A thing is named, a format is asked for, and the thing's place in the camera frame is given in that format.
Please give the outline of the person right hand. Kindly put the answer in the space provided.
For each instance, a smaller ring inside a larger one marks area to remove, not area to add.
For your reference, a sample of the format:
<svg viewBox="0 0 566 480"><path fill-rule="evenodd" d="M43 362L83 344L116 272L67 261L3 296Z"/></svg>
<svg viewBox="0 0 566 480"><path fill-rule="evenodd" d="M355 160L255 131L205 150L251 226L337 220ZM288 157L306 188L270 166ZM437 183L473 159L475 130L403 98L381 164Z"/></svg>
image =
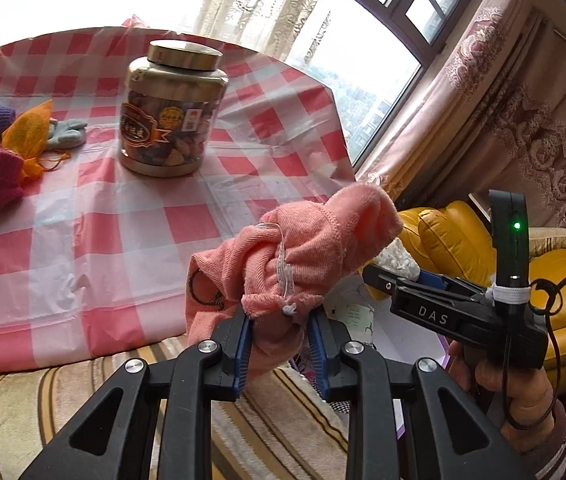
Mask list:
<svg viewBox="0 0 566 480"><path fill-rule="evenodd" d="M473 384L491 392L502 391L500 367L483 360L471 372L463 359L463 346L458 341L451 342L448 356L448 373L465 392L469 392ZM541 419L548 408L551 408L553 393L545 370L532 368L508 371L508 388L504 399L511 399L511 416L520 425L531 425ZM565 429L564 414L549 414L537 426L527 430L515 429L510 422L505 422L501 426L501 434L516 451L526 453L549 442L551 437L564 437Z"/></svg>

